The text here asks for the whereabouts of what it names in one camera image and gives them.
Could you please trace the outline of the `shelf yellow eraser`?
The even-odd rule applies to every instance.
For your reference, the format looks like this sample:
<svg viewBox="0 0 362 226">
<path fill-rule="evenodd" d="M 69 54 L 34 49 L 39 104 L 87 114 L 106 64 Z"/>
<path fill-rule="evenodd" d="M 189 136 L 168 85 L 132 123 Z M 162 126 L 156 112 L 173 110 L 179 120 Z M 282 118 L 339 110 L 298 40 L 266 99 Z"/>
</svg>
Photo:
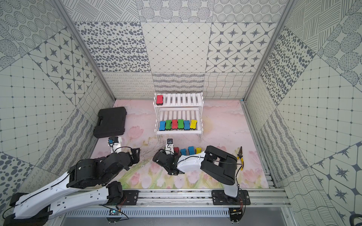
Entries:
<svg viewBox="0 0 362 226">
<path fill-rule="evenodd" d="M 199 154 L 199 153 L 201 153 L 202 152 L 202 149 L 201 148 L 196 148 L 196 154 Z"/>
<path fill-rule="evenodd" d="M 197 120 L 191 120 L 190 122 L 190 129 L 196 130 L 197 129 Z"/>
</svg>

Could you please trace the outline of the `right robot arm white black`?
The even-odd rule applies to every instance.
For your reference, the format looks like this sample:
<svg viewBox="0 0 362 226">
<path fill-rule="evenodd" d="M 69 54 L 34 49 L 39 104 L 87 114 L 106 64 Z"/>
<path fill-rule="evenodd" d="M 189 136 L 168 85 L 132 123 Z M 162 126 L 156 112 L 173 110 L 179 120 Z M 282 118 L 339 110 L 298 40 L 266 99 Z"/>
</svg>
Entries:
<svg viewBox="0 0 362 226">
<path fill-rule="evenodd" d="M 205 151 L 193 155 L 176 155 L 171 151 L 160 149 L 154 155 L 153 162 L 172 176 L 196 170 L 203 171 L 223 184 L 226 196 L 236 198 L 238 195 L 239 188 L 236 184 L 238 159 L 214 146 L 207 146 Z"/>
</svg>

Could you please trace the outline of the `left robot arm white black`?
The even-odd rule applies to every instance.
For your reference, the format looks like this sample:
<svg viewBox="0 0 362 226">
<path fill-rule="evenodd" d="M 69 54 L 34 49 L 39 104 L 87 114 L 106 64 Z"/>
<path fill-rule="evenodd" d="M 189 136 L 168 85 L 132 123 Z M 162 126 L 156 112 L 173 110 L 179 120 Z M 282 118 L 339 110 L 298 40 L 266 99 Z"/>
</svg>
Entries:
<svg viewBox="0 0 362 226">
<path fill-rule="evenodd" d="M 140 160 L 140 149 L 78 161 L 55 181 L 32 193 L 13 194 L 6 226 L 43 226 L 48 220 L 91 205 L 135 205 L 138 191 L 124 192 L 114 178 Z"/>
</svg>

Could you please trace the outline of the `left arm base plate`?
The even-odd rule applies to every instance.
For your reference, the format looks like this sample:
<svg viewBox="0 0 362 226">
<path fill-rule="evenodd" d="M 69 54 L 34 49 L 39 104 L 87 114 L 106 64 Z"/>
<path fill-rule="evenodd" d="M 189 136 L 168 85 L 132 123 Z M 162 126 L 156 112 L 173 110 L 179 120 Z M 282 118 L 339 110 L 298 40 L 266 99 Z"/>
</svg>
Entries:
<svg viewBox="0 0 362 226">
<path fill-rule="evenodd" d="M 124 190 L 119 206 L 136 206 L 139 193 L 139 190 Z"/>
</svg>

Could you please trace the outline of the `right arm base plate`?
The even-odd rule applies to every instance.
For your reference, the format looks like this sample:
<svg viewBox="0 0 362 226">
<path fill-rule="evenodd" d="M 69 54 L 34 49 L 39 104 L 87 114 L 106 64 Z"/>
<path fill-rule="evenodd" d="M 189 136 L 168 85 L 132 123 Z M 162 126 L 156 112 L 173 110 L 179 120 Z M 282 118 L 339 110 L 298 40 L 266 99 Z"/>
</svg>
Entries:
<svg viewBox="0 0 362 226">
<path fill-rule="evenodd" d="M 223 190 L 212 190 L 211 196 L 213 205 L 240 205 L 240 201 L 242 201 L 243 205 L 251 204 L 247 190 L 239 189 L 236 197 L 227 196 Z"/>
</svg>

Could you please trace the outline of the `white wooden slatted shelf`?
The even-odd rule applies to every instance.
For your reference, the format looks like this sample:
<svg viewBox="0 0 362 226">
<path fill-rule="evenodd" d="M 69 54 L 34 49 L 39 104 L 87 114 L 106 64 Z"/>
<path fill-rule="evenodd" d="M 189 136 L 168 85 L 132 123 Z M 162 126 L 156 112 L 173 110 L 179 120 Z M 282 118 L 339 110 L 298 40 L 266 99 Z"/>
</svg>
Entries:
<svg viewBox="0 0 362 226">
<path fill-rule="evenodd" d="M 161 106 L 156 105 L 156 96 L 164 96 L 164 104 Z M 199 140 L 203 135 L 203 121 L 202 113 L 204 107 L 203 93 L 155 93 L 153 101 L 154 110 L 156 113 L 155 134 L 158 140 L 163 135 L 173 134 L 194 134 L 198 135 Z M 197 120 L 197 129 L 189 131 L 186 130 L 169 130 L 159 131 L 160 121 L 166 120 Z"/>
</svg>

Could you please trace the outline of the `shelf red eraser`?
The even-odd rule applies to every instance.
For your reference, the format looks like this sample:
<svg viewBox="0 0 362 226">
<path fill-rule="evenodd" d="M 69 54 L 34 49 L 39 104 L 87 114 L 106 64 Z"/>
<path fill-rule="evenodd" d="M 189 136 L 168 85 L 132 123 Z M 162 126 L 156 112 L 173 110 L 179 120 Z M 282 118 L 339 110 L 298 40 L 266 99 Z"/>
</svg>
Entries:
<svg viewBox="0 0 362 226">
<path fill-rule="evenodd" d="M 161 106 L 164 104 L 164 96 L 163 95 L 157 95 L 156 96 L 156 105 Z"/>
<path fill-rule="evenodd" d="M 178 129 L 178 120 L 172 120 L 172 129 L 177 130 Z"/>
<path fill-rule="evenodd" d="M 177 155 L 180 153 L 180 149 L 178 147 L 174 147 L 173 150 L 174 150 L 174 153 Z"/>
</svg>

